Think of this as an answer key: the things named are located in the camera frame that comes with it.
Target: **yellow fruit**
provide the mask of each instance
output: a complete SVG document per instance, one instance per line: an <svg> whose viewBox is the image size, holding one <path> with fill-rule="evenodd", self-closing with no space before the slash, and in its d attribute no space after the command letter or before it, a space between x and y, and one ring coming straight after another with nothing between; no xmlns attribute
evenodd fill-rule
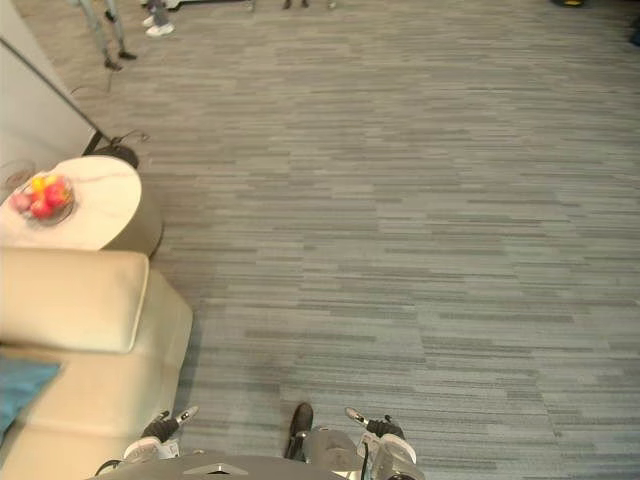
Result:
<svg viewBox="0 0 640 480"><path fill-rule="evenodd" d="M44 178L42 177L33 177L31 179L31 190L34 192L42 192L44 190Z"/></svg>
<svg viewBox="0 0 640 480"><path fill-rule="evenodd" d="M57 181L58 181L57 175L47 175L46 177L44 177L44 187L46 188L49 185L53 185Z"/></svg>

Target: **beige sofa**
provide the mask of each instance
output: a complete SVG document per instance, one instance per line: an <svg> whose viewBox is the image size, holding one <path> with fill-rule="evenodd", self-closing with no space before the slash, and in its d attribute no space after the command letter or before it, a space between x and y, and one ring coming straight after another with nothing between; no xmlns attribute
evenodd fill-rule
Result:
<svg viewBox="0 0 640 480"><path fill-rule="evenodd" d="M0 447L2 480L76 480L173 406L192 312L133 252L0 250L0 354L59 363Z"/></svg>

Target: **white sneaker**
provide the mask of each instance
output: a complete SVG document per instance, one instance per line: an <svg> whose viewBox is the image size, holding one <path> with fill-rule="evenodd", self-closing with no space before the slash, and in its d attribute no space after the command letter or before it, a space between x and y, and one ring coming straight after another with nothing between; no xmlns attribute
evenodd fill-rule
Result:
<svg viewBox="0 0 640 480"><path fill-rule="evenodd" d="M167 23L161 27L154 25L149 30L147 30L147 35L150 37L162 37L163 35L169 35L173 32L176 27L173 26L173 23Z"/></svg>

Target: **round side table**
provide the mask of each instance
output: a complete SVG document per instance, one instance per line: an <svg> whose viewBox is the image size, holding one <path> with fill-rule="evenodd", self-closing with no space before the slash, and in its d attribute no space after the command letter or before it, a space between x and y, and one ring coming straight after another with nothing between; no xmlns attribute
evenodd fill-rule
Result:
<svg viewBox="0 0 640 480"><path fill-rule="evenodd" d="M26 221L0 206L0 244L12 247L133 250L150 255L162 234L162 217L127 163L112 157L66 160L48 172L71 180L75 205L53 226Z"/></svg>

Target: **sofa cushion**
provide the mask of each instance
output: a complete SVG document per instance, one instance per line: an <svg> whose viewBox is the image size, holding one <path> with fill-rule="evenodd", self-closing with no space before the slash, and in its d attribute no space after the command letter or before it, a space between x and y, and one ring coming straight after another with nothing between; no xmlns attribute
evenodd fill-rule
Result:
<svg viewBox="0 0 640 480"><path fill-rule="evenodd" d="M90 477L173 406L179 367L158 357L7 347L0 353L61 364L45 394L9 428L0 448L2 480Z"/></svg>
<svg viewBox="0 0 640 480"><path fill-rule="evenodd" d="M58 365L0 355L0 444L5 431L58 371Z"/></svg>
<svg viewBox="0 0 640 480"><path fill-rule="evenodd" d="M0 341L128 352L148 274L134 252L3 248Z"/></svg>

